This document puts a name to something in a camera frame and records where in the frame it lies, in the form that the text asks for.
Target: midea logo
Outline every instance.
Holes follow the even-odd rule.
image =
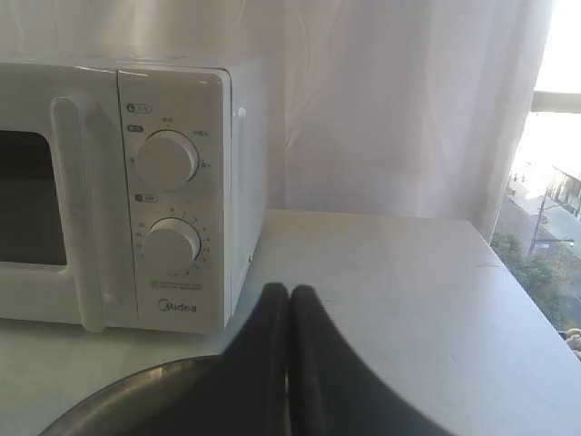
[[[158,300],[157,307],[162,312],[196,312],[196,306],[184,304],[183,302],[171,302],[167,298]]]

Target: microwave door handle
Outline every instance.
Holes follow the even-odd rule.
[[[100,332],[105,328],[104,304],[95,248],[93,195],[86,167],[90,154],[85,127],[94,109],[94,103],[82,94],[57,97],[50,106],[56,182],[81,324],[90,332]]]

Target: window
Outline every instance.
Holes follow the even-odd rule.
[[[581,328],[581,2],[556,0],[492,247],[560,331]]]

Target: control panel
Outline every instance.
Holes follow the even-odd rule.
[[[140,67],[120,70],[118,81],[139,317],[153,327],[215,330],[225,285],[229,76]]]

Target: microwave door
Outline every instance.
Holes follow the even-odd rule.
[[[0,64],[0,317],[136,316],[114,71]]]

